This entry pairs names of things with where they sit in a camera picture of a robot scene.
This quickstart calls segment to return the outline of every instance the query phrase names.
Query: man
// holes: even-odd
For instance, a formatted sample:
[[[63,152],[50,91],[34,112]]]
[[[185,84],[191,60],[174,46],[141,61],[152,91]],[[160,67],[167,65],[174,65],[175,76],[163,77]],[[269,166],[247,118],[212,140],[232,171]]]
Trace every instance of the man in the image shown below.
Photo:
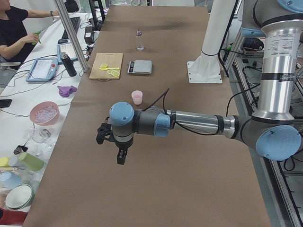
[[[27,58],[38,43],[39,35],[27,34],[23,25],[25,18],[44,18],[58,16],[58,12],[39,10],[24,10],[10,6],[9,0],[0,0],[0,55],[8,62]]]

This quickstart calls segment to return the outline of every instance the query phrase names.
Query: keyboard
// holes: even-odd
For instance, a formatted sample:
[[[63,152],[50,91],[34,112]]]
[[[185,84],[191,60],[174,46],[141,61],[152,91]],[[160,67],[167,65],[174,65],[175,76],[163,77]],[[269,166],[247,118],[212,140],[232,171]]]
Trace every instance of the keyboard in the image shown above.
[[[75,32],[77,33],[79,26],[80,26],[80,17],[72,17],[71,19],[71,24],[75,29]],[[68,39],[68,34],[66,32],[66,30],[64,30],[63,35],[62,35],[62,39]]]

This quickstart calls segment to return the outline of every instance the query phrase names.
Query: robotic arm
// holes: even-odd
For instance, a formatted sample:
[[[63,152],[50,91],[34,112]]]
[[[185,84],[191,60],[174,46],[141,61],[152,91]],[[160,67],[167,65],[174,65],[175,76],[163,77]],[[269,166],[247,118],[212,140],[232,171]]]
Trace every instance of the robotic arm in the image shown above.
[[[302,30],[302,0],[245,0],[242,33],[249,37],[264,36],[262,32],[266,35],[258,109],[251,117],[163,111],[156,107],[142,111],[119,102],[110,109],[111,124],[106,119],[98,129],[97,142],[114,142],[119,148],[117,162],[123,165],[134,133],[165,137],[176,126],[201,135],[225,135],[272,160],[289,158],[303,146],[289,113]]]

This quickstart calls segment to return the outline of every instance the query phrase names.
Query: black thermos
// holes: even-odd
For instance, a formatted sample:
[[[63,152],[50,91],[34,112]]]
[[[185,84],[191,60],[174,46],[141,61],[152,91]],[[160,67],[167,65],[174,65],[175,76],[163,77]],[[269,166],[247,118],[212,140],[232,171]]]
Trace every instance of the black thermos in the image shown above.
[[[70,75],[70,77],[76,76],[77,72],[76,72],[75,67],[73,65],[74,63],[69,58],[69,56],[67,55],[67,53],[65,53],[65,52],[61,53],[61,60],[62,60],[63,65],[65,66],[65,68],[66,68],[66,70],[68,72],[68,75]]]

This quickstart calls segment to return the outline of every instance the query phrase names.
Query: smartphone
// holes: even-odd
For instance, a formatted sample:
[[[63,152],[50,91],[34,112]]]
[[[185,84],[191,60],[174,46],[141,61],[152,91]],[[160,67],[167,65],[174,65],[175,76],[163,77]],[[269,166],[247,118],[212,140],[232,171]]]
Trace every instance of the smartphone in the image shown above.
[[[11,104],[11,99],[0,99],[0,108],[9,107]]]

